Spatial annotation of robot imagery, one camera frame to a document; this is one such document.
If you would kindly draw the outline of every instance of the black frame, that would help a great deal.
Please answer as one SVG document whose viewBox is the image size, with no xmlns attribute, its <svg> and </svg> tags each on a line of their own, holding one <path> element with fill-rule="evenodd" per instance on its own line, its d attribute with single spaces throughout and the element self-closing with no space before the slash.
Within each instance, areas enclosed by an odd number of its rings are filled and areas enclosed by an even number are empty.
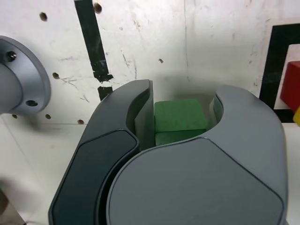
<svg viewBox="0 0 300 225">
<path fill-rule="evenodd" d="M 292 110 L 274 109 L 287 50 L 294 44 L 300 44 L 300 23 L 273 26 L 259 99 L 274 110 L 282 123 L 294 123 Z"/>
</svg>

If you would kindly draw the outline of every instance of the red block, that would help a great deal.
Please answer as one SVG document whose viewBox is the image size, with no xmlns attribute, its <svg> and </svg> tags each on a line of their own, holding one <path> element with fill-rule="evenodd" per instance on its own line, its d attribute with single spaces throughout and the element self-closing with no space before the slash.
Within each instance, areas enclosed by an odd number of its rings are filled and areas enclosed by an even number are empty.
<svg viewBox="0 0 300 225">
<path fill-rule="evenodd" d="M 300 106 L 300 61 L 287 64 L 280 98 L 295 113 Z"/>
</svg>

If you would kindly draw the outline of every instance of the scratch mark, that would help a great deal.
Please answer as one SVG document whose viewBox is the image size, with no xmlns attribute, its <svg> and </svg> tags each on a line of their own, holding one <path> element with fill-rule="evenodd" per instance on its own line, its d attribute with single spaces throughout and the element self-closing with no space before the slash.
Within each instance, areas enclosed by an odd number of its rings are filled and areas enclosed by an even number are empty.
<svg viewBox="0 0 300 225">
<path fill-rule="evenodd" d="M 86 100 L 88 103 L 90 103 L 89 102 L 89 100 L 86 98 L 86 96 L 83 94 L 83 98 L 84 98 L 84 100 Z"/>
<path fill-rule="evenodd" d="M 124 55 L 124 54 L 123 54 L 123 59 L 124 59 L 124 62 L 125 62 L 125 64 L 126 64 L 127 68 L 129 69 L 129 63 L 127 62 L 127 60 L 126 60 L 126 58 L 125 58 L 125 55 Z"/>
<path fill-rule="evenodd" d="M 138 21 L 136 21 L 136 20 L 133 20 L 133 23 L 135 24 L 135 28 L 137 29 L 137 31 L 138 32 L 140 32 L 141 30 L 140 30 L 140 24 L 139 24 L 139 22 Z"/>
<path fill-rule="evenodd" d="M 135 65 L 135 79 L 137 79 L 137 69 L 136 69 L 135 59 L 133 59 L 133 63 L 134 63 L 134 65 Z"/>
<path fill-rule="evenodd" d="M 185 28 L 186 28 L 186 43 L 185 43 L 185 47 L 186 47 L 186 62 L 187 62 L 187 80 L 189 80 L 188 77 L 188 40 L 187 40 L 187 14 L 186 14 L 186 0 L 184 0 L 184 24 L 185 24 Z"/>
<path fill-rule="evenodd" d="M 58 61 L 62 62 L 62 61 L 74 61 L 74 60 L 79 60 L 78 58 L 75 58 L 73 56 L 70 56 L 70 57 L 65 57 L 65 58 L 62 58 L 62 59 L 59 59 Z"/>
<path fill-rule="evenodd" d="M 71 80 L 73 77 L 74 77 L 74 76 L 62 78 L 61 80 L 64 82 L 64 84 L 68 83 L 68 84 L 74 86 L 74 87 L 78 90 L 78 87 L 77 87 L 75 84 L 71 83 L 72 81 L 77 81 L 77 79 Z"/>
<path fill-rule="evenodd" d="M 74 86 L 78 90 L 78 88 L 77 88 L 77 86 L 75 84 L 70 83 L 70 82 L 67 82 L 67 83 L 70 84 L 70 85 L 72 85 L 72 86 Z"/>
</svg>

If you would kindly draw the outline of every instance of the yellow block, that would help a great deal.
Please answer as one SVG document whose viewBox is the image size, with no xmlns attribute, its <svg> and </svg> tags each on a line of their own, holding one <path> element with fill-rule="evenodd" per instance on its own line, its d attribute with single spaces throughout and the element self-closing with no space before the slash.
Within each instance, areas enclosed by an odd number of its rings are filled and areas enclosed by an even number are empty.
<svg viewBox="0 0 300 225">
<path fill-rule="evenodd" d="M 293 117 L 293 120 L 300 127 L 300 107 L 297 109 L 297 111 Z"/>
</svg>

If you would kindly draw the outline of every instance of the white pegboard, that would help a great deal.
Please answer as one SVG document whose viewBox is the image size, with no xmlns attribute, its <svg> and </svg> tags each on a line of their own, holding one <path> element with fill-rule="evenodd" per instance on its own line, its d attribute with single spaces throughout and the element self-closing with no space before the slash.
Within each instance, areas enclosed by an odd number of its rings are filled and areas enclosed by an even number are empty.
<svg viewBox="0 0 300 225">
<path fill-rule="evenodd" d="M 210 100 L 224 83 L 258 96 L 266 58 L 263 49 L 268 47 L 271 27 L 296 15 L 292 0 L 115 0 L 100 4 L 103 10 L 96 17 L 114 76 L 103 84 L 93 77 L 72 0 L 3 1 L 0 35 L 31 49 L 51 80 L 51 101 L 37 115 L 36 123 L 87 123 L 100 102 L 99 86 L 116 89 L 134 79 L 153 80 L 155 101 L 197 93 Z M 39 18 L 40 12 L 46 13 L 46 22 Z M 60 79 L 52 77 L 54 72 Z M 4 118 L 8 124 L 13 120 Z"/>
</svg>

